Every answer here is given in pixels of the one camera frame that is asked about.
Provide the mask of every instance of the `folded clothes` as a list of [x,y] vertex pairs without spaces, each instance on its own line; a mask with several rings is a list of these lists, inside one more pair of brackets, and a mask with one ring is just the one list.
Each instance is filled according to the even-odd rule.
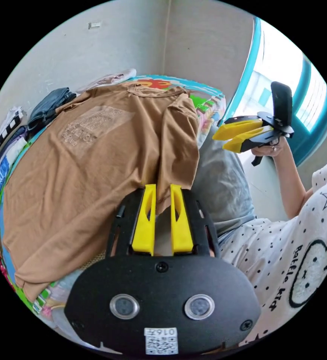
[[2,163],[3,158],[7,155],[8,151],[12,148],[12,146],[14,146],[14,144],[20,138],[26,138],[26,136],[27,136],[27,127],[20,126],[0,151],[0,165]]
[[67,104],[76,97],[69,88],[51,91],[32,111],[28,121],[29,136],[37,134],[57,116],[56,108]]
[[10,168],[26,144],[27,141],[24,138],[20,138],[3,158],[0,164],[0,191],[6,181]]
[[136,69],[127,69],[117,74],[109,74],[105,75],[102,78],[99,78],[87,86],[84,86],[78,90],[76,90],[77,94],[82,94],[87,90],[93,89],[94,87],[101,87],[101,86],[109,86],[109,85],[116,85],[122,83],[128,79],[134,78],[137,74]]
[[22,111],[21,107],[13,107],[11,110],[9,110],[7,117],[0,129],[0,152],[6,142],[14,134],[15,130],[21,124],[24,117],[25,113]]

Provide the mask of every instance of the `colorful bedsheet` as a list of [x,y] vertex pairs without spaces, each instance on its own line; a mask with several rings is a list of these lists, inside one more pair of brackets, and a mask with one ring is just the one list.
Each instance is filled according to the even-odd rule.
[[[196,107],[199,119],[199,134],[197,137],[197,144],[199,147],[201,147],[205,138],[207,137],[207,134],[212,124],[218,122],[223,117],[226,110],[226,101],[223,93],[218,89],[212,88],[205,84],[161,75],[137,76],[128,81],[137,82],[144,86],[153,87],[156,89],[169,89],[171,87],[181,86],[185,89],[190,90],[190,98],[192,99]],[[20,159],[24,156],[27,150],[39,138],[39,136],[42,132],[44,132],[45,129],[46,128],[42,129],[31,140],[28,141],[28,143],[23,148],[22,152],[14,162],[6,181],[8,181],[8,179],[12,175]],[[75,280],[82,273],[82,270],[78,269],[69,274],[68,276],[64,277],[63,279],[51,283],[50,286],[38,296],[34,303],[29,302],[25,297],[23,291],[16,286],[14,279],[15,269],[11,257],[8,251],[3,246],[2,242],[5,231],[3,219],[4,189],[5,187],[3,186],[0,192],[0,249],[2,263],[7,270],[9,281],[11,282],[17,295],[24,302],[24,304],[45,324],[50,326],[52,329],[55,329],[59,333],[65,334],[66,337],[76,343],[87,347],[92,347],[89,344],[83,343],[78,338],[78,336],[75,335],[70,324],[66,321],[62,311],[62,308],[64,307],[68,299],[70,290]]]

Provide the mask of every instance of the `blue window frame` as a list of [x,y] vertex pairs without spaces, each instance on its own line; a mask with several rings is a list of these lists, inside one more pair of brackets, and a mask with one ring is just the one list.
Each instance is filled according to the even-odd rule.
[[261,106],[266,106],[267,102],[268,102],[268,99],[270,98],[271,96],[271,91],[264,88],[264,90],[262,91],[262,94],[258,100],[258,103],[261,105]]
[[[255,19],[253,39],[246,67],[236,93],[228,104],[226,113],[220,124],[236,115],[255,115],[258,111],[270,111],[270,107],[272,107],[272,96],[271,91],[267,89],[269,85],[265,85],[264,88],[262,88],[261,96],[258,97],[258,100],[254,101],[252,98],[252,87],[258,84],[257,76],[261,77],[262,83],[265,83],[265,81],[266,83],[267,81],[280,81],[280,79],[276,78],[279,76],[278,72],[276,72],[276,75],[274,72],[271,72],[269,75],[270,79],[268,79],[267,75],[260,74],[259,70],[260,67],[267,68],[269,61],[276,61],[276,59],[272,60],[274,59],[273,54],[275,52],[274,41],[271,40],[271,43],[269,41],[265,42],[265,31],[268,32],[266,34],[267,38],[271,36],[269,31],[270,27],[269,24],[259,18]],[[286,37],[285,42],[291,43],[291,47],[294,46]],[[267,56],[268,60],[263,63],[262,58],[265,52],[271,53]],[[302,68],[297,63],[300,57],[302,58]],[[316,68],[297,47],[296,60],[294,60],[291,54],[290,59],[293,63],[296,61],[295,66],[292,63],[292,71],[296,75],[288,80],[289,83],[286,83],[285,80],[281,80],[281,82],[289,85],[293,93],[292,127],[295,130],[295,134],[288,142],[296,166],[299,166],[320,146],[327,136],[327,87]]]

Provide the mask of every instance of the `person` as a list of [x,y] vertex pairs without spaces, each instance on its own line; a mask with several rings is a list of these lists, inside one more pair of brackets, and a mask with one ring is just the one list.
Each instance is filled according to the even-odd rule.
[[327,165],[312,175],[305,190],[289,144],[255,148],[276,166],[288,221],[255,215],[237,154],[223,150],[212,126],[200,149],[192,191],[215,223],[220,256],[246,274],[261,305],[261,316],[240,346],[260,339],[290,320],[327,274]]

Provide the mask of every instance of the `light switch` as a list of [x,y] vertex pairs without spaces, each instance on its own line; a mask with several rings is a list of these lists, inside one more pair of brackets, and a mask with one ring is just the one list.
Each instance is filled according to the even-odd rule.
[[97,27],[101,27],[101,23],[100,22],[89,22],[88,23],[88,30],[90,29],[95,29]]

